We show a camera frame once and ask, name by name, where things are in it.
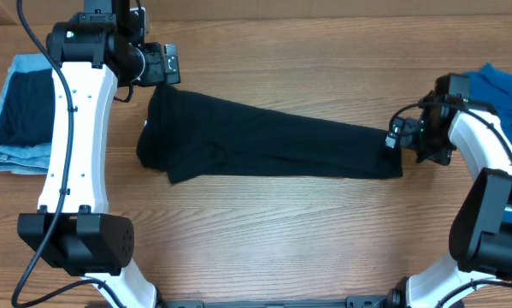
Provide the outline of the black t-shirt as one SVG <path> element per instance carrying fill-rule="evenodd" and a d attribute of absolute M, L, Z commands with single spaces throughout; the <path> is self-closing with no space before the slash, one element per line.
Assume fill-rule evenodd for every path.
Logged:
<path fill-rule="evenodd" d="M 259 109 L 160 84 L 137 156 L 171 183 L 200 175 L 393 179 L 401 151 L 384 130 Z"/>

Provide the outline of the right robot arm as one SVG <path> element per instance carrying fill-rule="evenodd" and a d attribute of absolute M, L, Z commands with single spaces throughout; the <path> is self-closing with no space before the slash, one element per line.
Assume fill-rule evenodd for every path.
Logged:
<path fill-rule="evenodd" d="M 474 183 L 451 225 L 448 254 L 366 307 L 461 307 L 484 286 L 512 288 L 512 145 L 498 112 L 470 97 L 463 74 L 437 78 L 416 107 L 417 119 L 391 117 L 385 146 L 444 166 L 459 151 Z"/>

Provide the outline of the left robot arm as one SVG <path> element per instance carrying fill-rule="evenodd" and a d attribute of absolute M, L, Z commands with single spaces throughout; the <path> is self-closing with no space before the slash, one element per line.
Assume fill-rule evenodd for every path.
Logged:
<path fill-rule="evenodd" d="M 177 50 L 149 43 L 148 16 L 129 0 L 87 1 L 38 48 L 52 68 L 55 115 L 50 164 L 34 213 L 17 232 L 34 261 L 91 285 L 111 307 L 163 307 L 133 258 L 132 221 L 109 213 L 105 155 L 119 88 L 180 81 Z"/>

